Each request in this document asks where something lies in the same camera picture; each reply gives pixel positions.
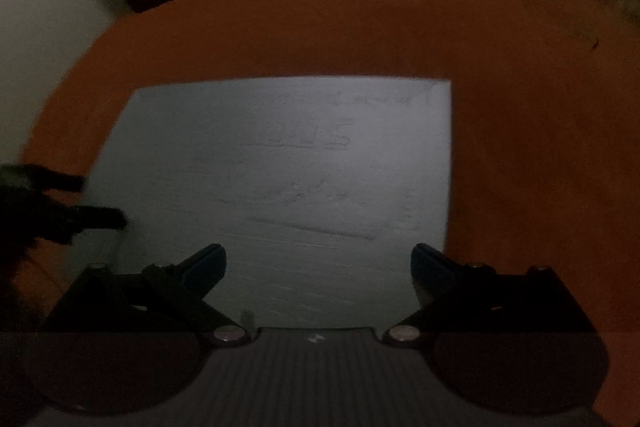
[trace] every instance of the orange surface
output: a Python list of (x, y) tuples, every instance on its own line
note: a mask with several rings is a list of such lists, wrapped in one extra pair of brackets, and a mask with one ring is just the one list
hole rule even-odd
[[(447, 253), (507, 273), (554, 266), (611, 332), (597, 410), (631, 426), (640, 419), (639, 44), (609, 0), (177, 0), (98, 38), (50, 97), (22, 159), (87, 173), (144, 86), (450, 78)], [(33, 256), (60, 279), (61, 249)], [(60, 293), (33, 264), (16, 282), (45, 308)]]

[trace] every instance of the white wall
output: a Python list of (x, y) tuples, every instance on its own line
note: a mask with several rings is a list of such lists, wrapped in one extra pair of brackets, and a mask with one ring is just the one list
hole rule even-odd
[(0, 162), (16, 159), (62, 76), (126, 10), (123, 0), (0, 0)]

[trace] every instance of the metal bolt head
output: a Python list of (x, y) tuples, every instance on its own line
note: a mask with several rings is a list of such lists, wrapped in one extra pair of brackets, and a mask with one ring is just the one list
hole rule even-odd
[(420, 330), (415, 326), (399, 325), (389, 330), (389, 336), (396, 342), (413, 342), (420, 338)]
[(233, 324), (220, 326), (213, 332), (213, 336), (224, 343), (240, 341), (245, 335), (246, 332), (240, 326)]

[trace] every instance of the furniture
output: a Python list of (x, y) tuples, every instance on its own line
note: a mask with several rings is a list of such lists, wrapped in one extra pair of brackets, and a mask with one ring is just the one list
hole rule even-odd
[[(47, 100), (22, 160), (88, 174), (140, 87), (309, 74), (450, 78), (445, 253), (500, 273), (553, 265), (607, 344), (596, 410), (632, 427), (639, 50), (640, 30), (610, 0), (175, 0), (97, 39)], [(62, 248), (44, 243), (31, 256), (61, 283)], [(44, 309), (60, 295), (32, 263), (14, 280)]]

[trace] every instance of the white board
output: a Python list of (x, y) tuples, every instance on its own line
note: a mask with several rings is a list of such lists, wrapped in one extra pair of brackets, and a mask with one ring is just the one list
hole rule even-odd
[(140, 89), (85, 195), (122, 208), (131, 226), (117, 245), (113, 232), (81, 234), (68, 275), (98, 261), (136, 273), (220, 243), (226, 276), (206, 301), (230, 318), (386, 328), (418, 308), (412, 247), (444, 245), (449, 164), (448, 82), (326, 76)]

